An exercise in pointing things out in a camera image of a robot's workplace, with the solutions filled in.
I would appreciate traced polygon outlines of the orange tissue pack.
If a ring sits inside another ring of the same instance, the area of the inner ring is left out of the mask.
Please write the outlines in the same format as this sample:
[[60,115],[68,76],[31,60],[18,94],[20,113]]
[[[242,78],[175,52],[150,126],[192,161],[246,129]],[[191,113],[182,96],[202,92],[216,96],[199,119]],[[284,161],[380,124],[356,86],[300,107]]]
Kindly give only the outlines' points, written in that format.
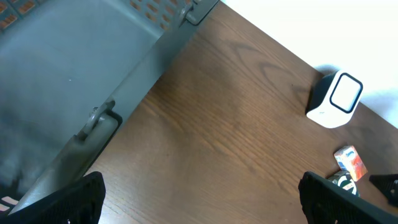
[[364,162],[354,146],[342,147],[333,155],[340,169],[348,171],[355,182],[368,173]]

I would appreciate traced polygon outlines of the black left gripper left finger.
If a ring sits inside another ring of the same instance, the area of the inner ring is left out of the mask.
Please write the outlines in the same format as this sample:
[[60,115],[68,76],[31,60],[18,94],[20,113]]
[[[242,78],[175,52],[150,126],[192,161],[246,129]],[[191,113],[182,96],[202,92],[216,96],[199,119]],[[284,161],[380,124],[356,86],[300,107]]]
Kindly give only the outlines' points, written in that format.
[[22,210],[1,218],[1,224],[97,224],[106,188],[102,173],[92,172]]

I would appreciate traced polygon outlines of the round can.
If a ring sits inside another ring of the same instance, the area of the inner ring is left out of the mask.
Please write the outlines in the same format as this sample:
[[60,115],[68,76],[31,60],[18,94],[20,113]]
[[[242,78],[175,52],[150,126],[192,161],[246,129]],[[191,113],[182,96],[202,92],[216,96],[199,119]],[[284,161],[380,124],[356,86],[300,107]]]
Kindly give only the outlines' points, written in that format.
[[328,180],[345,191],[348,191],[357,197],[360,196],[356,182],[352,179],[347,170],[338,171],[337,173],[331,175]]

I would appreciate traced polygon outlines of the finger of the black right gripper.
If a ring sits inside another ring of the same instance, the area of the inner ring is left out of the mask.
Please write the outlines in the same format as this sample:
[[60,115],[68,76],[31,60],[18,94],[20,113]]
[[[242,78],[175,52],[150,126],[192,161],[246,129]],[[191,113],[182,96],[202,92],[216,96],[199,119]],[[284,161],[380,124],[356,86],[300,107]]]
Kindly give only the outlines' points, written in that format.
[[370,175],[369,181],[387,198],[388,204],[397,206],[397,174]]

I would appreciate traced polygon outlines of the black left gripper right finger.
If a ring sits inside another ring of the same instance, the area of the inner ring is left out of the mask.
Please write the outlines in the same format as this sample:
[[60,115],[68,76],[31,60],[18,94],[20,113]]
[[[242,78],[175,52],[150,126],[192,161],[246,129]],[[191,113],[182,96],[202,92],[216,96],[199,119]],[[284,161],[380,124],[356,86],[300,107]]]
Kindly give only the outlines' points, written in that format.
[[305,172],[298,185],[302,211],[309,223],[397,223],[397,217],[329,180]]

